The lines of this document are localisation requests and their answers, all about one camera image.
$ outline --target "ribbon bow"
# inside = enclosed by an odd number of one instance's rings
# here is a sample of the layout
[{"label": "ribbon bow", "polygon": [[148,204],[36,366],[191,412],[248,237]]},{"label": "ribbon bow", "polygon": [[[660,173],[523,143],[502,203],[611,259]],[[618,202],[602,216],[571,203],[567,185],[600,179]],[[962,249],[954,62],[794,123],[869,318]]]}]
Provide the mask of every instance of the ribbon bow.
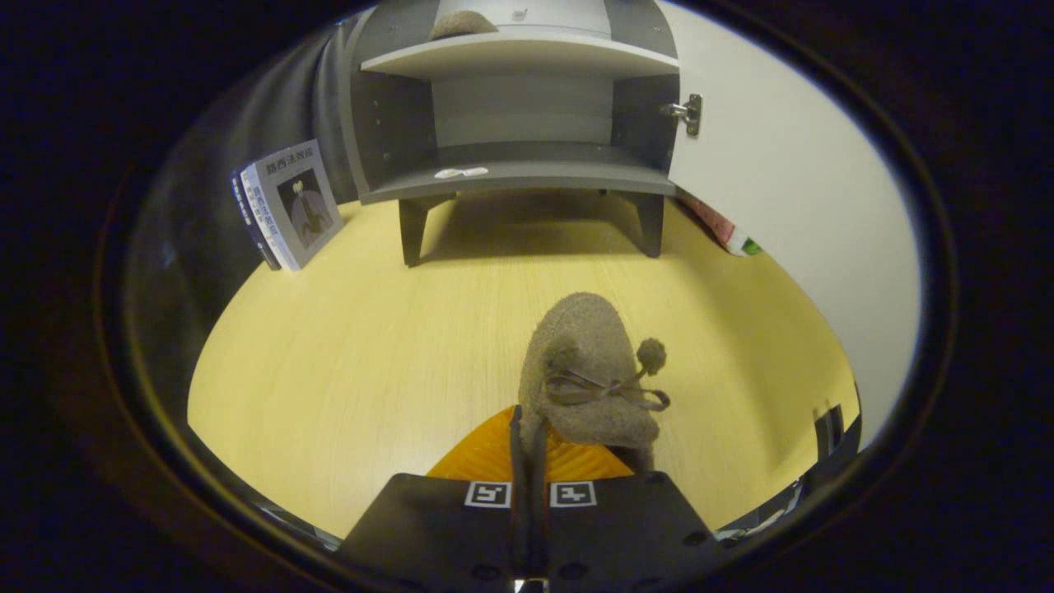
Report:
[{"label": "ribbon bow", "polygon": [[[610,386],[604,386],[570,370],[555,371],[549,373],[545,378],[545,393],[549,400],[558,406],[578,406],[602,400],[609,396],[619,396],[636,407],[652,412],[662,412],[669,408],[669,396],[665,392],[645,390],[638,384],[644,374],[645,370],[642,369],[625,381],[616,380]],[[631,397],[646,394],[653,394],[659,398],[659,401]]]}]

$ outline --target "cabinet leg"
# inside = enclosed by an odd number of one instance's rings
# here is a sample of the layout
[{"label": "cabinet leg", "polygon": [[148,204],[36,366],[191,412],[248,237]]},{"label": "cabinet leg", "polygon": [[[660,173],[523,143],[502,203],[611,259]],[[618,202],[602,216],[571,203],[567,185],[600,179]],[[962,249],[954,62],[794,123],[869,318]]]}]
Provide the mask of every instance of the cabinet leg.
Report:
[{"label": "cabinet leg", "polygon": [[665,198],[661,195],[635,196],[637,217],[641,220],[644,236],[641,251],[648,257],[658,257],[662,252],[662,218]]},{"label": "cabinet leg", "polygon": [[398,225],[403,238],[403,261],[410,266],[421,262],[421,243],[425,238],[428,211],[452,196],[398,200]]}]

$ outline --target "orange object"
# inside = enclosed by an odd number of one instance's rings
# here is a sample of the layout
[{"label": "orange object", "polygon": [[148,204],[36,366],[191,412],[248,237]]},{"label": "orange object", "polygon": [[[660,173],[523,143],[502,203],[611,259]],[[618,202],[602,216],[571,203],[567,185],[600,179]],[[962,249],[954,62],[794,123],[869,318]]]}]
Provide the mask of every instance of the orange object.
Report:
[{"label": "orange object", "polygon": [[[509,422],[512,421],[513,411],[514,407],[508,408],[480,424],[432,468],[428,477],[511,482]],[[546,435],[545,459],[546,482],[603,480],[633,475],[606,447],[566,442],[551,428]]]}]

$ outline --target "gray cabinet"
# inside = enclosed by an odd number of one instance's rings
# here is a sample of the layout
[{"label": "gray cabinet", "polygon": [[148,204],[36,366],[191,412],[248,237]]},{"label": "gray cabinet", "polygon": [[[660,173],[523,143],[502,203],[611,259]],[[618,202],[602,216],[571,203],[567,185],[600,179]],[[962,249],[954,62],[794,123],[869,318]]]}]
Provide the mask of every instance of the gray cabinet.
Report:
[{"label": "gray cabinet", "polygon": [[680,87],[659,7],[597,0],[584,17],[535,9],[532,22],[522,12],[501,20],[502,2],[477,3],[499,33],[428,41],[436,19],[463,4],[472,2],[383,2],[344,50],[340,124],[357,149],[349,164],[364,204],[401,200],[406,262],[417,261],[429,207],[512,187],[619,192],[641,214],[644,251],[658,256],[677,132],[660,106],[677,103]]}]

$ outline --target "screw hole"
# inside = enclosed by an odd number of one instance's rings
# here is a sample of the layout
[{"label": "screw hole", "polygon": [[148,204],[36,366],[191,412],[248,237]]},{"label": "screw hole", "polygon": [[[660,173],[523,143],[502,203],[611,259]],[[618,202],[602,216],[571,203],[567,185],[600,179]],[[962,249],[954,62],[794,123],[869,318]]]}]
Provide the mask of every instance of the screw hole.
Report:
[{"label": "screw hole", "polygon": [[480,580],[494,580],[499,576],[502,576],[502,571],[497,567],[492,567],[490,565],[476,565],[472,567],[472,578]]},{"label": "screw hole", "polygon": [[709,537],[709,535],[706,532],[694,531],[688,535],[684,536],[684,540],[682,541],[682,543],[695,548],[696,546],[699,546],[700,543],[706,541],[707,537]]},{"label": "screw hole", "polygon": [[563,578],[564,580],[574,580],[582,578],[587,572],[589,572],[589,568],[585,565],[571,562],[560,567],[560,578]]}]

